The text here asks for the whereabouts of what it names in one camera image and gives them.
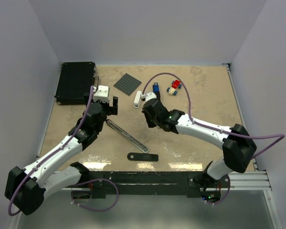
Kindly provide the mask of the black stapler top cover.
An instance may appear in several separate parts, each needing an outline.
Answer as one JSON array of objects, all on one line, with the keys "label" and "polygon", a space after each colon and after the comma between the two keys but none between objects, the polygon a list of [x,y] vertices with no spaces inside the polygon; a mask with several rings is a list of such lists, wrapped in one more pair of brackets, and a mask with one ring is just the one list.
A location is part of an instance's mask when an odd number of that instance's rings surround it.
[{"label": "black stapler top cover", "polygon": [[143,162],[158,162],[159,156],[157,154],[134,153],[130,152],[127,155],[128,160],[143,161]]}]

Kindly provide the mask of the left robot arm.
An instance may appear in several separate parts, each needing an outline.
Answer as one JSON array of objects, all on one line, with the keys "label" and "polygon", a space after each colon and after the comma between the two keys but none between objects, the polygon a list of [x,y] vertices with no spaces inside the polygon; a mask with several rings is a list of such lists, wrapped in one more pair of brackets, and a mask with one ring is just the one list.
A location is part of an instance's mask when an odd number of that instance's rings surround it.
[{"label": "left robot arm", "polygon": [[117,114],[116,96],[112,105],[94,102],[89,96],[82,118],[55,148],[30,165],[14,167],[9,172],[5,189],[5,197],[10,201],[8,214],[16,215],[12,212],[12,206],[15,206],[19,212],[30,215],[45,199],[61,189],[73,185],[86,186],[89,183],[89,170],[84,165],[76,162],[61,172],[58,168],[90,146],[102,131],[107,117]]}]

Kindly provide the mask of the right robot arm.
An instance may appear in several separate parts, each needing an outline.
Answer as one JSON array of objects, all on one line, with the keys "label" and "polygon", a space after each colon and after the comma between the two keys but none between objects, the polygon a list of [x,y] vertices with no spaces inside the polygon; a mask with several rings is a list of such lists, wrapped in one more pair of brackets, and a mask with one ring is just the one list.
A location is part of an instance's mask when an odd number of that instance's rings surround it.
[{"label": "right robot arm", "polygon": [[157,126],[166,132],[192,136],[223,151],[222,159],[211,161],[194,178],[201,186],[214,187],[223,176],[231,172],[244,173],[257,149],[245,127],[239,124],[228,127],[199,123],[185,112],[176,109],[168,111],[157,99],[145,102],[142,113],[149,128]]}]

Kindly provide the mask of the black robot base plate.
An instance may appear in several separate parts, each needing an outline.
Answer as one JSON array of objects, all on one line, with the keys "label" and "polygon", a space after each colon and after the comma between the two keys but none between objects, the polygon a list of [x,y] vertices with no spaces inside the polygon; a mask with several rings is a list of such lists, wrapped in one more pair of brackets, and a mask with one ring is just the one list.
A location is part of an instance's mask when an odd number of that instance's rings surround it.
[{"label": "black robot base plate", "polygon": [[215,191],[216,187],[225,190],[230,186],[227,176],[208,186],[200,185],[195,180],[200,174],[199,171],[91,171],[81,177],[79,183],[104,178],[117,186],[120,195],[186,196],[188,198],[200,198],[203,191],[209,194]]}]

